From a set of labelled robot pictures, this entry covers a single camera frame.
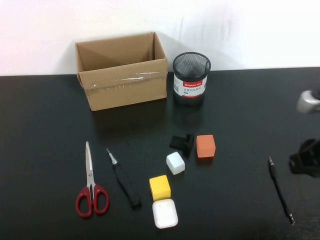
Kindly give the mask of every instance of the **black bracket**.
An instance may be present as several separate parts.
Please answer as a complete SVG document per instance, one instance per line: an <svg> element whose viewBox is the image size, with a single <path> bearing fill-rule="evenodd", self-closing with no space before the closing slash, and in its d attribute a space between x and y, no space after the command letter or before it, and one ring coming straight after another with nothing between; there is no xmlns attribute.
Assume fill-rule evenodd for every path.
<svg viewBox="0 0 320 240"><path fill-rule="evenodd" d="M186 137L172 136L169 146L174 149L182 150L183 155L188 156L192 150L194 141L194 134L187 134Z"/></svg>
<svg viewBox="0 0 320 240"><path fill-rule="evenodd" d="M320 178L320 140L308 139L301 144L299 152L290 156L293 174L308 174Z"/></svg>

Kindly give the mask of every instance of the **mesh pen holder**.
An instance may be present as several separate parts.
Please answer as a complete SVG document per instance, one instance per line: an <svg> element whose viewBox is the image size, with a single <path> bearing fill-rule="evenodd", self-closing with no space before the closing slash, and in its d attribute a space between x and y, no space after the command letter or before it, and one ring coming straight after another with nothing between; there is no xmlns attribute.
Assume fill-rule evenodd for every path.
<svg viewBox="0 0 320 240"><path fill-rule="evenodd" d="M173 95L183 105L202 103L211 69L210 60L201 53L185 52L173 60Z"/></svg>

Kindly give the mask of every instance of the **orange block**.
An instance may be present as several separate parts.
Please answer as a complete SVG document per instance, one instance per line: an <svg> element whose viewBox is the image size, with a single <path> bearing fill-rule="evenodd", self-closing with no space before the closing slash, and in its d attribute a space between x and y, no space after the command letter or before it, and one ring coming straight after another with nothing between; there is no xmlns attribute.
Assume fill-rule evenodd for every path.
<svg viewBox="0 0 320 240"><path fill-rule="evenodd" d="M196 152L198 158L210 158L215 156L216 144L213 135L196 136Z"/></svg>

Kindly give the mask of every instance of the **precision screwdriver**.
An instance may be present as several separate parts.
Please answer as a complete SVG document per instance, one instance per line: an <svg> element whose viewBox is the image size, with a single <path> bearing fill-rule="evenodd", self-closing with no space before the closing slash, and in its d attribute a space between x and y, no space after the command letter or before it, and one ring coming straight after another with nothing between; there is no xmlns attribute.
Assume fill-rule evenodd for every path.
<svg viewBox="0 0 320 240"><path fill-rule="evenodd" d="M120 186L122 187L123 191L125 192L126 196L128 197L128 199L131 203L131 206L133 208L140 206L141 205L140 196L138 195L138 192L132 186L127 174L123 171L122 167L120 166L118 161L114 158L114 156L112 155L112 153L109 151L108 148L106 149L106 151L108 152L108 154L111 158L113 169L114 169L114 172L116 175L116 179L118 180Z"/></svg>
<svg viewBox="0 0 320 240"><path fill-rule="evenodd" d="M284 208L284 212L289 217L289 219L291 221L291 224L293 225L293 224L295 224L295 220L294 220L294 217L292 216L291 210L288 207L288 205L286 203L286 200L285 200L285 197L284 197L284 195L283 195L283 193L281 191L281 188L279 186L278 173L277 173L277 170L276 170L276 166L275 166L275 164L272 161L270 156L269 156L269 159L268 159L268 163L269 163L270 174L271 174L271 177L272 177L272 179L274 181L274 185L275 185L276 191L278 192L278 195L279 195L279 198L281 200L282 206Z"/></svg>

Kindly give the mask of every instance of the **yellow cube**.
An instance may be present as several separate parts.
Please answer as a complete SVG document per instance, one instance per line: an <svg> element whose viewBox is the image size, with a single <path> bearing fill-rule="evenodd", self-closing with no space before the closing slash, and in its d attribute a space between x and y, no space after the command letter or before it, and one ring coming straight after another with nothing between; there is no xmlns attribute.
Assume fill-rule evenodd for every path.
<svg viewBox="0 0 320 240"><path fill-rule="evenodd" d="M171 189L166 175L150 178L149 183L153 201L171 197Z"/></svg>

